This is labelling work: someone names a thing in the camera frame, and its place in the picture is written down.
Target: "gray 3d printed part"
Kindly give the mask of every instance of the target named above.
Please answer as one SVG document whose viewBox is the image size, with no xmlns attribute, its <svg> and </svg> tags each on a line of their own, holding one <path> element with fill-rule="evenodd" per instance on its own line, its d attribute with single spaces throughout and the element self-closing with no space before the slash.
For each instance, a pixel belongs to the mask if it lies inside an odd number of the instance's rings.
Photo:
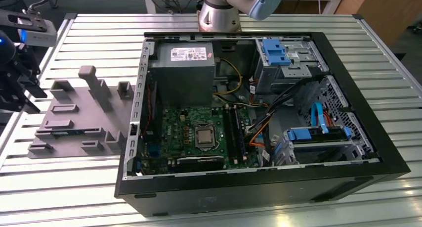
<svg viewBox="0 0 422 227">
<path fill-rule="evenodd" d="M 73 88 L 68 81 L 54 81 L 54 96 L 28 158 L 116 155 L 126 145 L 133 86 L 120 82 L 108 87 L 94 76 L 96 68 L 82 66 L 78 76 L 88 87 Z"/>
</svg>

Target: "slotted metal table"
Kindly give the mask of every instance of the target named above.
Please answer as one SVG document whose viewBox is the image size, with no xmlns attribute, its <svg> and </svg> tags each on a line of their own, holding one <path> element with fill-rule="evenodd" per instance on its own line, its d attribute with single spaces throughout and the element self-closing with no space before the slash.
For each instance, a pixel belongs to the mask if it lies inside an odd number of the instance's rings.
<svg viewBox="0 0 422 227">
<path fill-rule="evenodd" d="M 14 113 L 0 138 L 0 226 L 422 226 L 422 88 L 363 20 L 349 15 L 241 17 L 243 31 L 326 33 L 411 173 L 339 201 L 200 215 L 144 218 L 113 197 L 118 156 L 30 160 L 44 114 Z M 136 82 L 144 32 L 197 31 L 194 14 L 80 14 L 60 27 L 41 63 L 41 87 L 94 65 L 110 86 Z M 30 98 L 45 112 L 46 99 Z"/>
</svg>

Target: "power supply label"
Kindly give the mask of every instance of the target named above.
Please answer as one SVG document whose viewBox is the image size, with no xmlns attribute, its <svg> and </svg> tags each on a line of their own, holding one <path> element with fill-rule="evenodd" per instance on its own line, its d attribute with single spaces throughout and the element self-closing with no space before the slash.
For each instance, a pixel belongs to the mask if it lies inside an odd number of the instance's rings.
<svg viewBox="0 0 422 227">
<path fill-rule="evenodd" d="M 206 60 L 205 47 L 173 48 L 172 61 Z"/>
</svg>

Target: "red wire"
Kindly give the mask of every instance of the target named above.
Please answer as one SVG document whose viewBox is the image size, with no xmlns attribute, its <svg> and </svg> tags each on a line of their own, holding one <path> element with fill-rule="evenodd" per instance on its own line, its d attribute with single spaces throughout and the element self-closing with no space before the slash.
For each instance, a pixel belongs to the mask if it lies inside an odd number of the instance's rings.
<svg viewBox="0 0 422 227">
<path fill-rule="evenodd" d="M 149 115 L 148 115 L 148 123 L 146 123 L 146 126 L 145 126 L 145 130 L 142 132 L 142 136 L 146 133 L 148 126 L 149 126 L 150 120 L 152 120 L 152 105 L 150 105 L 150 88 L 149 88 L 149 85 L 146 86 L 146 89 L 148 89 L 148 112 L 149 112 Z"/>
<path fill-rule="evenodd" d="M 331 117 L 330 117 L 329 113 L 327 113 L 327 112 L 323 112 L 323 115 L 325 115 L 325 117 L 326 117 L 326 119 L 327 119 L 329 126 L 333 127 L 333 126 L 334 126 L 334 123 L 333 123 L 333 121 L 331 121 Z"/>
</svg>

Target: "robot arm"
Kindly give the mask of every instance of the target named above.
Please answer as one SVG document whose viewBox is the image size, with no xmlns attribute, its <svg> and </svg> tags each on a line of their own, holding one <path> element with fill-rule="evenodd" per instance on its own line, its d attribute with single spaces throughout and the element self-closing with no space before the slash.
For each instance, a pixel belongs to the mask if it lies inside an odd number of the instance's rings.
<svg viewBox="0 0 422 227">
<path fill-rule="evenodd" d="M 281 0 L 205 0 L 200 27 L 209 32 L 231 32 L 239 28 L 238 11 L 255 20 L 263 20 Z"/>
</svg>

